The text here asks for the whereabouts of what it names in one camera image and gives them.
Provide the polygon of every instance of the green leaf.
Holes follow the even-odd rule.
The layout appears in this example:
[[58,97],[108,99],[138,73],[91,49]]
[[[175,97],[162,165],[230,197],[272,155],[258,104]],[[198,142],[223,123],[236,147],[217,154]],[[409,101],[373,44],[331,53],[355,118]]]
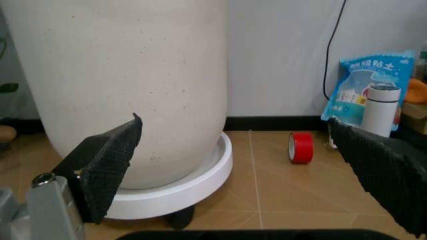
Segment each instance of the green leaf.
[[0,85],[0,94],[16,92],[18,90],[19,86],[20,85],[18,83],[5,83],[5,84],[2,84],[2,85]]

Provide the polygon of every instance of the plastic bag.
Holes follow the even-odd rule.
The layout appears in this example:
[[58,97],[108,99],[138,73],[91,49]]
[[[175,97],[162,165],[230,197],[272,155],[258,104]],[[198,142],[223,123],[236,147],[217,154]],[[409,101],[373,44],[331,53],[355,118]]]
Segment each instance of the plastic bag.
[[362,124],[368,89],[373,86],[391,85],[401,88],[392,127],[392,130],[396,130],[412,73],[414,56],[415,51],[407,50],[340,60],[345,74],[336,85],[321,119],[327,121],[335,116],[345,124],[358,127]]

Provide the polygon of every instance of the wall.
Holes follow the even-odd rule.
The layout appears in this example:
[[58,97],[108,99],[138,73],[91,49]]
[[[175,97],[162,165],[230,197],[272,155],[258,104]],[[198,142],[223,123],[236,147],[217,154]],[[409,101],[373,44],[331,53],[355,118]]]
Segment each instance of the wall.
[[0,60],[0,85],[19,84],[16,92],[0,94],[0,120],[3,118],[38,119],[36,105],[2,14],[0,14],[0,36],[6,36],[7,41],[6,51]]
[[[326,46],[342,0],[230,0],[228,115],[320,115]],[[418,48],[427,1],[348,0],[330,48],[327,92],[339,58]]]

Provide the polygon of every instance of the red tape roll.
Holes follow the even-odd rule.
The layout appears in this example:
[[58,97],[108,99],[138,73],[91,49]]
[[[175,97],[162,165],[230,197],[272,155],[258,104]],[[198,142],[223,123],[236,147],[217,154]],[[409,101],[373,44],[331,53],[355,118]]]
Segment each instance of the red tape roll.
[[308,164],[313,158],[313,138],[308,132],[291,132],[289,159],[293,164]]

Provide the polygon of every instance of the white planter pot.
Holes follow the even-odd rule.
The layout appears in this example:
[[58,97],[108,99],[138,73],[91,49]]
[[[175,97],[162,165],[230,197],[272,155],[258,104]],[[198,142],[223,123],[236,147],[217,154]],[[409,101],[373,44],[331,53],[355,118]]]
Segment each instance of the white planter pot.
[[41,120],[65,157],[132,119],[142,138],[123,188],[177,180],[227,112],[223,0],[2,0]]

